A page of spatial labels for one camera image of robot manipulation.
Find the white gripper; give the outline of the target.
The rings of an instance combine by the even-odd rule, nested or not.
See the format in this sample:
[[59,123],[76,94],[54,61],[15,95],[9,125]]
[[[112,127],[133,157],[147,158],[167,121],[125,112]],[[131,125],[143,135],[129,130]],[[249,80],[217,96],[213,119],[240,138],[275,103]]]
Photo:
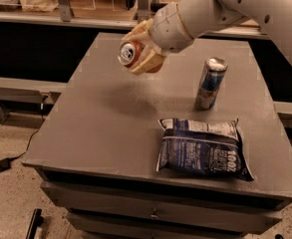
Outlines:
[[[178,53],[193,43],[193,38],[187,33],[175,2],[171,2],[159,9],[152,19],[143,20],[130,32],[123,36],[122,42],[136,41],[148,43],[153,41],[162,49]],[[130,67],[134,75],[158,72],[165,60],[165,56],[151,50],[147,55],[142,53]]]

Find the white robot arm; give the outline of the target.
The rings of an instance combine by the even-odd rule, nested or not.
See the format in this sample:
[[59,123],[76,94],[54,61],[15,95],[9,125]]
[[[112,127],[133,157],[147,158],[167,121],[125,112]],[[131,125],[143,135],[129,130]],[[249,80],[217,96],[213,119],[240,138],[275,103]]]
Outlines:
[[292,0],[180,0],[137,24],[121,41],[119,61],[135,75],[159,70],[194,39],[255,21],[292,66]]

